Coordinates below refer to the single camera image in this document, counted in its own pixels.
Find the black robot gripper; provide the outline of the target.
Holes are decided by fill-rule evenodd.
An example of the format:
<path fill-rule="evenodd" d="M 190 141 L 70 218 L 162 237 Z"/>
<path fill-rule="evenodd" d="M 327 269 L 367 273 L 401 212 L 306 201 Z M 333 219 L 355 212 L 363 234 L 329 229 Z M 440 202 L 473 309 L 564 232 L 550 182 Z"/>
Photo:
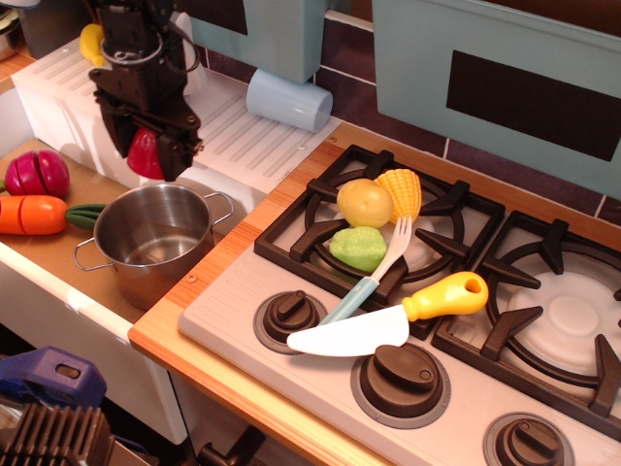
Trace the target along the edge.
<path fill-rule="evenodd" d="M 92 1 L 103 27 L 107 65 L 89 72 L 115 149 L 127 158 L 140 127 L 157 133 L 159 166 L 175 181 L 203 148 L 199 118 L 185 103 L 187 84 L 174 1 Z"/>

